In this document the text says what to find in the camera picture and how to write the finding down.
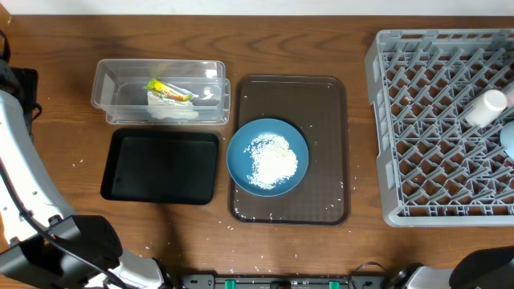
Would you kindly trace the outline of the large dark blue plate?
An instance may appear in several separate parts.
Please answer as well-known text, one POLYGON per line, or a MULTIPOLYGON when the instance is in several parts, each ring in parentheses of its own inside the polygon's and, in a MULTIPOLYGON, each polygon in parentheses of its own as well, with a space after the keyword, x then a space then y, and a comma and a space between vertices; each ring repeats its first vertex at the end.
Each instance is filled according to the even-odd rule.
POLYGON ((226 153, 226 163, 232 179, 242 189, 259 197, 276 197, 295 188, 304 178, 309 163, 309 151, 304 137, 295 127, 282 120, 264 118, 243 125, 234 134, 226 153), (254 138, 263 134, 283 136, 298 160, 295 175, 270 190, 260 189, 248 181, 247 175, 251 173, 251 159, 243 153, 254 138))

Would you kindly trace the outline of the white tissue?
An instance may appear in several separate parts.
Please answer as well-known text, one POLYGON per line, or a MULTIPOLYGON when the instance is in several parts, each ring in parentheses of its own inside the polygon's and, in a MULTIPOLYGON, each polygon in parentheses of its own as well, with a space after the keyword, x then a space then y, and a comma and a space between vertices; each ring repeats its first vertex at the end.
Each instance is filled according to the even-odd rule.
POLYGON ((192 120, 199 116, 191 101, 162 99, 153 92, 147 93, 147 111, 151 117, 159 120, 165 118, 192 120))

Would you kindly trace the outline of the light blue bowl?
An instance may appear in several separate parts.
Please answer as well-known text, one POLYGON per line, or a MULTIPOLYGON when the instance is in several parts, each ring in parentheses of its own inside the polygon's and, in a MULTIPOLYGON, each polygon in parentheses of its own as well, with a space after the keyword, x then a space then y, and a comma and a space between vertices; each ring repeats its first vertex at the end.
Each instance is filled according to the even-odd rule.
POLYGON ((514 121, 506 123, 500 131, 500 143, 505 153, 514 158, 514 121))

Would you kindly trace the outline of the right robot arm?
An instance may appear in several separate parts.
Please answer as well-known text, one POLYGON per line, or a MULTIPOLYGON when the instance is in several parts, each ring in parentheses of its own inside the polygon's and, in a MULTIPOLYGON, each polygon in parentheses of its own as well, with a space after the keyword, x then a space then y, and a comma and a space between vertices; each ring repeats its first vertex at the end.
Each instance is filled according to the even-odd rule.
POLYGON ((381 288, 393 289, 513 289, 513 246, 477 250, 453 270, 410 264, 381 288))

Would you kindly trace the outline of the white cup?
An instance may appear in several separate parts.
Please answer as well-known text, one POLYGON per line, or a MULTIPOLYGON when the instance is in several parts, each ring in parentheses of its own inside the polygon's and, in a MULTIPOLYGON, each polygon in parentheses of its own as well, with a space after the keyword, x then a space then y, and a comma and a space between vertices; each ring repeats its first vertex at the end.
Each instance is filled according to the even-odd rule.
POLYGON ((485 128, 493 122, 508 106, 506 95, 496 89, 491 89, 475 97, 468 105, 471 108, 465 116, 465 121, 472 126, 485 128))

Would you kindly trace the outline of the green yellow snack wrapper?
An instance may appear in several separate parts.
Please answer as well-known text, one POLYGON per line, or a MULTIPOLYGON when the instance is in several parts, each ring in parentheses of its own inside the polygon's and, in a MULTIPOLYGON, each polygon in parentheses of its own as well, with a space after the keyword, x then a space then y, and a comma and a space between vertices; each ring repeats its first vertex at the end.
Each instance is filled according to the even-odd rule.
POLYGON ((190 93, 180 92, 176 88, 172 88, 157 79, 151 79, 143 88, 163 100, 185 102, 193 98, 190 93))

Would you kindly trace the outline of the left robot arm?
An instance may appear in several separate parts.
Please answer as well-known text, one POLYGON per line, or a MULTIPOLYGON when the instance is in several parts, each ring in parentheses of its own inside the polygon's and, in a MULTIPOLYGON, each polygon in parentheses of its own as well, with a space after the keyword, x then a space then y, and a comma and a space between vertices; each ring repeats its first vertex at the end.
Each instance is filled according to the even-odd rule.
POLYGON ((155 258, 124 250, 100 215, 79 215, 59 193, 31 137, 42 112, 11 68, 1 37, 1 219, 9 247, 1 272, 37 288, 175 288, 155 258))

